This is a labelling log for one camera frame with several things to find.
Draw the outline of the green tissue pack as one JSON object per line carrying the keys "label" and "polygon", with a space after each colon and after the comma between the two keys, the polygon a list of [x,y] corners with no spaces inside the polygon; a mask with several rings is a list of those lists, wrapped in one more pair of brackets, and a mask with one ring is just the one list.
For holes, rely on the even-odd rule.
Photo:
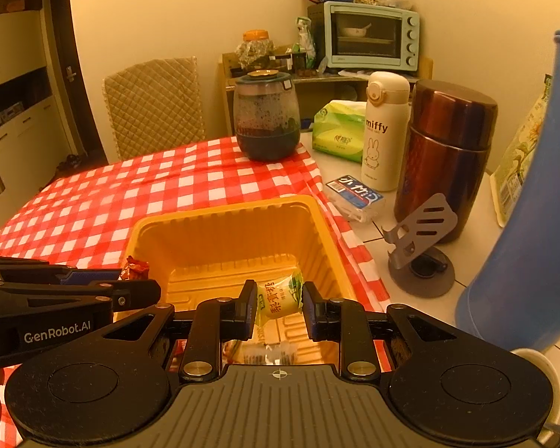
{"label": "green tissue pack", "polygon": [[319,152],[362,163],[365,101],[332,100],[314,116],[312,147]]}

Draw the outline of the light blue toaster oven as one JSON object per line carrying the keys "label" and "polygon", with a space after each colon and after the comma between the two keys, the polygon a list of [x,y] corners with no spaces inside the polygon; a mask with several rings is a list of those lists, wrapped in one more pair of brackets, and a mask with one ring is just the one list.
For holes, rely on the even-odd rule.
{"label": "light blue toaster oven", "polygon": [[419,14],[399,8],[327,1],[308,9],[317,59],[334,69],[418,70]]}

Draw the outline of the dark glass jar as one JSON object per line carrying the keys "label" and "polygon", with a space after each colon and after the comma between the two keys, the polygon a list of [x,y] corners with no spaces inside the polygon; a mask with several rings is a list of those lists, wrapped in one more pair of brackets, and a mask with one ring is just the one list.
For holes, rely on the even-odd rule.
{"label": "dark glass jar", "polygon": [[233,125],[237,143],[251,160],[277,162],[300,140],[296,91],[288,73],[257,70],[236,79]]}

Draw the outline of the far quilted beige chair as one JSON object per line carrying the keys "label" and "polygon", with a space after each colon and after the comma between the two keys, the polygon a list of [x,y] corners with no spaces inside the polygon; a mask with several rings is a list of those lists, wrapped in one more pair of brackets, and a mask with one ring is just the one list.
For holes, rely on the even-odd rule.
{"label": "far quilted beige chair", "polygon": [[103,80],[103,96],[121,160],[205,140],[197,59],[154,59]]}

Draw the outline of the orange plastic tray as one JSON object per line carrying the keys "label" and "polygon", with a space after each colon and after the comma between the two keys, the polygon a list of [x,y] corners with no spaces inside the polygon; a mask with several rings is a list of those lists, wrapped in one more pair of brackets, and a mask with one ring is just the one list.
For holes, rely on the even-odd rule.
{"label": "orange plastic tray", "polygon": [[[149,264],[162,300],[190,311],[206,299],[236,297],[243,284],[301,270],[324,298],[354,298],[339,250],[314,197],[295,195],[147,217],[135,224],[122,256]],[[288,342],[296,364],[337,363],[338,347],[303,329]]]}

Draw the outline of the white miffy bottle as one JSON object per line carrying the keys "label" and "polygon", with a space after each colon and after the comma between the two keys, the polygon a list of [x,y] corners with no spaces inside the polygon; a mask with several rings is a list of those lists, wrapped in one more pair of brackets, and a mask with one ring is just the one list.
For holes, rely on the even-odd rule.
{"label": "white miffy bottle", "polygon": [[408,80],[391,72],[374,72],[366,88],[362,182],[378,191],[398,187],[411,107]]}

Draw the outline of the sunflower seed bag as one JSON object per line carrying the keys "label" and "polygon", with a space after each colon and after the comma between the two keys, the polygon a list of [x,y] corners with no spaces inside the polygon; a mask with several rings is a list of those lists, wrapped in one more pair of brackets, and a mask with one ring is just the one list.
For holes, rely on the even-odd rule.
{"label": "sunflower seed bag", "polygon": [[496,219],[501,228],[510,218],[527,178],[541,135],[552,82],[553,76],[546,74],[542,94],[518,127],[499,166],[489,176]]}

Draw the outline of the dark wooden door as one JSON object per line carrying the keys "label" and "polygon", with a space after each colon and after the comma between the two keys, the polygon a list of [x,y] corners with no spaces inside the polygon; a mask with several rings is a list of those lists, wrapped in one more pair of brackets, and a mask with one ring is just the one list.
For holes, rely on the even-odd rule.
{"label": "dark wooden door", "polygon": [[83,155],[91,167],[107,164],[107,158],[97,130],[85,82],[81,74],[74,24],[71,15],[71,0],[46,0],[49,13],[54,51],[56,54],[55,75],[62,84],[60,93],[64,109],[69,114],[68,126],[74,138],[78,155]]}

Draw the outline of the orange lid snack jar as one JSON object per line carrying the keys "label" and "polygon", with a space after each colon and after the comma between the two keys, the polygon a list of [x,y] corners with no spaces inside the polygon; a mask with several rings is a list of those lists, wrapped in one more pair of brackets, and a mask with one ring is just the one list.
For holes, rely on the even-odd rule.
{"label": "orange lid snack jar", "polygon": [[252,29],[243,33],[243,40],[237,46],[237,61],[245,71],[267,69],[274,44],[264,29]]}

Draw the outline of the blue thermos jug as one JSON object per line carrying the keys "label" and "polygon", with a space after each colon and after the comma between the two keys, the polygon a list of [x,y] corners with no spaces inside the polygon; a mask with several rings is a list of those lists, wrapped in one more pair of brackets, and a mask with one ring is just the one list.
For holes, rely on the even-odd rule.
{"label": "blue thermos jug", "polygon": [[455,324],[505,350],[560,339],[560,29],[544,126],[512,215],[461,294]]}

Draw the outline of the blue white small box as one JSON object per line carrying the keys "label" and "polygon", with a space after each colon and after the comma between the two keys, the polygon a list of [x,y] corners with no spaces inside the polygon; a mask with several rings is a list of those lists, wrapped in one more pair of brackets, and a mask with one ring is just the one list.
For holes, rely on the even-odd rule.
{"label": "blue white small box", "polygon": [[327,181],[324,193],[344,217],[361,224],[379,217],[384,209],[384,196],[352,175]]}

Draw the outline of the red white checkered tablecloth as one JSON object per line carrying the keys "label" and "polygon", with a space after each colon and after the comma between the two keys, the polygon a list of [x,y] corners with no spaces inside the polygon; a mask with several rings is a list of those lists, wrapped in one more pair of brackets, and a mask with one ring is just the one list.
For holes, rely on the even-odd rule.
{"label": "red white checkered tablecloth", "polygon": [[323,195],[327,181],[358,172],[354,162],[314,151],[309,134],[276,164],[249,161],[234,138],[202,141],[57,180],[0,229],[0,256],[115,268],[142,217],[310,194],[327,217],[356,298],[382,311],[389,294],[365,236]]}

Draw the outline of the white cabinet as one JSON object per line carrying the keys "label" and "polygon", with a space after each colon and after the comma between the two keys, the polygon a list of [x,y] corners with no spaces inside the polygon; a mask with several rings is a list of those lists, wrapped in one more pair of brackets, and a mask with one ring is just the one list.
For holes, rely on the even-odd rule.
{"label": "white cabinet", "polygon": [[70,152],[52,96],[0,127],[0,229],[47,186]]}

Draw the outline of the green white bag on shelf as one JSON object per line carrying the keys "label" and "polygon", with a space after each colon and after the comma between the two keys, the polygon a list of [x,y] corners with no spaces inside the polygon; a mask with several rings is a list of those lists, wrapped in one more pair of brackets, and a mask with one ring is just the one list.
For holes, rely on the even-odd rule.
{"label": "green white bag on shelf", "polygon": [[298,33],[299,50],[305,54],[307,69],[313,69],[317,53],[315,52],[314,37],[311,32],[311,19],[305,16],[299,16],[296,18],[295,24]]}

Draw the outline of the yellow green candy packet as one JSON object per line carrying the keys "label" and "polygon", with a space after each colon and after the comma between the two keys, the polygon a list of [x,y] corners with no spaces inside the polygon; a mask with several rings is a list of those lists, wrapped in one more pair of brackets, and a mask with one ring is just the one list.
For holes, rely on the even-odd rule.
{"label": "yellow green candy packet", "polygon": [[300,269],[275,279],[257,283],[257,312],[254,340],[275,344],[293,341],[292,330],[303,329],[302,305],[304,279]]}

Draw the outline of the grey phone stand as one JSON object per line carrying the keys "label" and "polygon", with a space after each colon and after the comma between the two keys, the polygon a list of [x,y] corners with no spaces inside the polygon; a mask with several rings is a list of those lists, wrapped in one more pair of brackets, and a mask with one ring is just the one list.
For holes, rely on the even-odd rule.
{"label": "grey phone stand", "polygon": [[436,193],[382,235],[393,249],[388,271],[401,289],[416,297],[445,295],[454,284],[454,266],[436,244],[457,225],[446,197]]}

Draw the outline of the small red candy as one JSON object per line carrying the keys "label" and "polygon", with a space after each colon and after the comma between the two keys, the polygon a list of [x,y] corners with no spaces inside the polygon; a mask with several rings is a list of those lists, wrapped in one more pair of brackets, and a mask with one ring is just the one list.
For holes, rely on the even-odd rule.
{"label": "small red candy", "polygon": [[147,280],[148,275],[148,262],[128,256],[121,267],[119,279],[124,281]]}

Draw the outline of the brown metal thermos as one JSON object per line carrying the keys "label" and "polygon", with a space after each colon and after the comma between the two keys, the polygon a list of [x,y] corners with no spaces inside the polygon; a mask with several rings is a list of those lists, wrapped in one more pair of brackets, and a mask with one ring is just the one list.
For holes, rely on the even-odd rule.
{"label": "brown metal thermos", "polygon": [[440,242],[460,237],[486,171],[497,117],[496,100],[479,91],[439,80],[416,83],[393,208],[398,221],[442,193],[457,225]]}

